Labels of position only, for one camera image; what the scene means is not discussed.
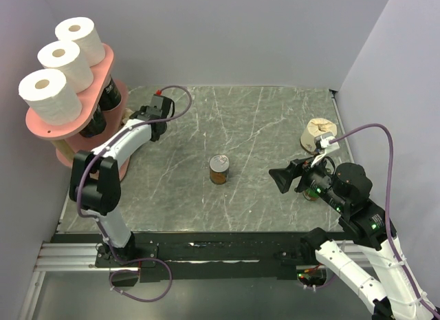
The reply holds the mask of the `beige roll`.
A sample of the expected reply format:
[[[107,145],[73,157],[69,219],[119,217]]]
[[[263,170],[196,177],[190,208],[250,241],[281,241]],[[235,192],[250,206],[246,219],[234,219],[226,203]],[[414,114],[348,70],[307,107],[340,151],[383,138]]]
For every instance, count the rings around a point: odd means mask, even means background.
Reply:
[[[129,109],[129,108],[126,108],[124,110],[124,113],[123,113],[122,117],[121,117],[121,123],[120,124],[122,126],[125,125],[127,123],[127,121],[130,119],[130,116],[132,114],[133,114],[133,111],[131,109]]]
[[[315,137],[321,136],[327,132],[331,132],[333,136],[337,136],[338,128],[335,123],[325,118],[312,118],[305,127],[301,137],[300,145],[308,153],[316,152]]]

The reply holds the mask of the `black roll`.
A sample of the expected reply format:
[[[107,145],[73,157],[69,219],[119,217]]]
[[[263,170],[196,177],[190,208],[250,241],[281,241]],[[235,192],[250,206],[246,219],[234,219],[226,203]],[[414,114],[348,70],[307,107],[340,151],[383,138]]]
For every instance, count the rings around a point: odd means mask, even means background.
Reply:
[[[79,134],[84,138],[92,138],[101,134],[107,126],[107,122],[105,120],[105,116],[102,113],[100,106],[96,107],[95,112],[91,120],[87,123],[87,125],[79,132]]]
[[[100,96],[99,106],[102,111],[111,111],[121,102],[122,95],[111,75],[104,82],[104,88]]]

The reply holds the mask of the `white toilet roll front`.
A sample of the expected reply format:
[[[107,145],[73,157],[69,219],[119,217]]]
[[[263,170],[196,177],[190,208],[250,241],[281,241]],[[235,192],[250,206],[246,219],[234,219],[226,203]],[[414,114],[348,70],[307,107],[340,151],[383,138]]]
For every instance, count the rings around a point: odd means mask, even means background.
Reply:
[[[91,86],[93,72],[80,47],[73,41],[55,41],[42,47],[37,59],[44,68],[60,70],[76,93]]]

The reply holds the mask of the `white toilet roll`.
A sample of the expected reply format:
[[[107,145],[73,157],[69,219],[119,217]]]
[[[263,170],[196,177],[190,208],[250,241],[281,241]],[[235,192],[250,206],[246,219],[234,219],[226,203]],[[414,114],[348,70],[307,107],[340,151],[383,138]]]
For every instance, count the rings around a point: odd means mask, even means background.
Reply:
[[[41,69],[24,77],[18,88],[19,96],[37,116],[49,125],[64,125],[75,121],[82,104],[59,70]]]
[[[76,93],[91,86],[93,72],[80,47],[73,41],[55,41],[42,47],[37,59],[44,68],[60,70]]]
[[[58,40],[73,41],[85,55],[89,66],[99,64],[106,56],[95,23],[87,17],[74,17],[61,21],[55,27]]]

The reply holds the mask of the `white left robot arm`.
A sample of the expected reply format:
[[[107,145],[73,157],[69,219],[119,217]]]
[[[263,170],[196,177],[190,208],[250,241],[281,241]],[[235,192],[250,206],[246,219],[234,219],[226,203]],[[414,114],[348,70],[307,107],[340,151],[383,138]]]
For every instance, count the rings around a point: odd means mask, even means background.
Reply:
[[[121,166],[142,145],[159,140],[167,130],[166,119],[174,114],[174,100],[155,94],[151,103],[132,113],[108,141],[74,156],[69,197],[76,203],[80,217],[96,222],[104,251],[120,266],[131,265],[136,258],[134,234],[118,209]]]

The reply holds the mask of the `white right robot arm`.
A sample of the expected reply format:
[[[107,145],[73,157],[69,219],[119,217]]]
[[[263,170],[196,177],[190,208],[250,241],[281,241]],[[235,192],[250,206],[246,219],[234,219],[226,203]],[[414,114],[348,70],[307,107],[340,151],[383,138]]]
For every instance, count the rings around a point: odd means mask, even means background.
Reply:
[[[376,276],[357,265],[321,228],[301,238],[302,259],[332,271],[362,300],[372,319],[438,319],[439,309],[413,278],[385,210],[369,198],[373,184],[364,168],[347,162],[329,173],[326,163],[313,164],[311,158],[292,160],[283,169],[269,170],[269,175],[281,193],[288,192],[298,179],[297,193],[309,189],[339,213],[339,225]]]

